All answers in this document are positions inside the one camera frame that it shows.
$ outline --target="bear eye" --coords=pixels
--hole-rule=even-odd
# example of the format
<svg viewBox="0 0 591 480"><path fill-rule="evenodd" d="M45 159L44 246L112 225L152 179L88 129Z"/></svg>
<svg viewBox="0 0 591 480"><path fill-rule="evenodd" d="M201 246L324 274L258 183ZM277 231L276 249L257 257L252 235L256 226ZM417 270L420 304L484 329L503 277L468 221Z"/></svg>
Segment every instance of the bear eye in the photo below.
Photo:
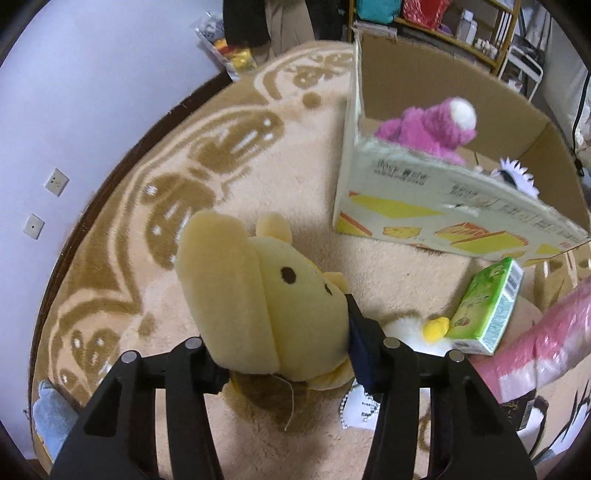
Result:
<svg viewBox="0 0 591 480"><path fill-rule="evenodd" d="M285 283L291 285L296 282L296 272L294 272L293 268L283 267L281 269L281 278Z"/></svg>

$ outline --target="beige rug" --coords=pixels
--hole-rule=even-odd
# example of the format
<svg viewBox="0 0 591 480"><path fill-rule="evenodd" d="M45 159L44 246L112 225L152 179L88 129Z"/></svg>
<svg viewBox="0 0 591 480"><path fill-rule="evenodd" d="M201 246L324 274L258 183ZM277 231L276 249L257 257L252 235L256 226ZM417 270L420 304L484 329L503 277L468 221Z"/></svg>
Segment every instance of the beige rug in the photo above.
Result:
<svg viewBox="0 0 591 480"><path fill-rule="evenodd" d="M33 392L49 377L84 405L123 351L153 355L198 334L173 261L184 222L204 208L235 215L253 230L260 214L282 213L294 246L321 269L342 271L368 317L385 322L409 313L454 313L484 263L331 229L351 64L348 44L295 49L217 95L144 157L76 254L43 329ZM530 282L522 294L531 299L531 291ZM574 391L586 379L577 377ZM361 478L372 433L342 430L345 392L310 393L287 432L281 418L251 406L230 386L208 397L226 478ZM162 397L158 447L161 474L171 478ZM428 461L427 410L425 403L418 478ZM38 442L37 451L48 467Z"/></svg>

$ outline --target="white wall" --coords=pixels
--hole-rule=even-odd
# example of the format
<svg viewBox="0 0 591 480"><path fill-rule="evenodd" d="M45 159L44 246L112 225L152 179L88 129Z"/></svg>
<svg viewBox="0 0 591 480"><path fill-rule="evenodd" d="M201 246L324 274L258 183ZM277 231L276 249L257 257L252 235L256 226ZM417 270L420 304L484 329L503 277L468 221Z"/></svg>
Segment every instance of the white wall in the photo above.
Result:
<svg viewBox="0 0 591 480"><path fill-rule="evenodd" d="M222 0L51 0L0 67L0 419L32 456L28 362L64 241L125 153L218 73L190 28ZM44 187L53 168L60 197ZM45 220L37 241L29 213Z"/></svg>

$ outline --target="cable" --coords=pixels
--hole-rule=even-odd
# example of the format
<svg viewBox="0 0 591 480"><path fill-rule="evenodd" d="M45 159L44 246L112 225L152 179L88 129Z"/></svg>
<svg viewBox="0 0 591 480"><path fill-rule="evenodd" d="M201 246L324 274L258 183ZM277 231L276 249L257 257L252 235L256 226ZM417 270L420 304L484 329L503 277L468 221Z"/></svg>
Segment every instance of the cable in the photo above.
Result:
<svg viewBox="0 0 591 480"><path fill-rule="evenodd" d="M583 84L583 92L581 93L581 100L579 102L579 110L577 111L577 118L574 120L574 124L573 124L574 166L577 168L577 174L579 175L579 177L584 177L584 172L583 172L583 163L577 158L576 132L577 132L577 128L579 127L581 115L583 115L583 108L585 105L585 100L587 99L587 87L589 86L589 79L590 78L591 78L591 72L588 70L587 76L585 78L585 83Z"/></svg>
<svg viewBox="0 0 591 480"><path fill-rule="evenodd" d="M294 417L294 414L296 413L296 394L294 392L294 387L293 385L291 385L291 382L286 380L285 378L281 378L278 375L271 375L272 377L276 378L277 380L281 380L282 382L285 382L290 390L291 390L291 415L290 415L290 419L287 420L287 423L285 424L285 428L284 428L284 432L287 432L287 427L290 425L291 419Z"/></svg>
<svg viewBox="0 0 591 480"><path fill-rule="evenodd" d="M525 38L527 32L525 29L525 17L523 15L523 9L521 7L519 8L519 30L521 33L521 38Z"/></svg>

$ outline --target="electrical outlet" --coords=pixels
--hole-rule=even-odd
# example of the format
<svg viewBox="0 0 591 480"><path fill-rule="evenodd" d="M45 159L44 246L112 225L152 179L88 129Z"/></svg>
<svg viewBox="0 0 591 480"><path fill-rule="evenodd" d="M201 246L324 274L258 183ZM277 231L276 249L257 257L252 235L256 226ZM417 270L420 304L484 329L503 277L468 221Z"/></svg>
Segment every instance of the electrical outlet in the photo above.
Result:
<svg viewBox="0 0 591 480"><path fill-rule="evenodd" d="M30 236L33 240L37 240L41 230L43 230L43 225L45 225L43 220L41 220L37 215L30 214L29 218L27 219L27 223L25 224L25 228L22 229L22 231Z"/></svg>
<svg viewBox="0 0 591 480"><path fill-rule="evenodd" d="M49 180L45 183L45 188L52 192L53 195L59 197L64 191L64 188L66 188L69 180L68 177L56 168L51 174L51 177L49 177Z"/></svg>

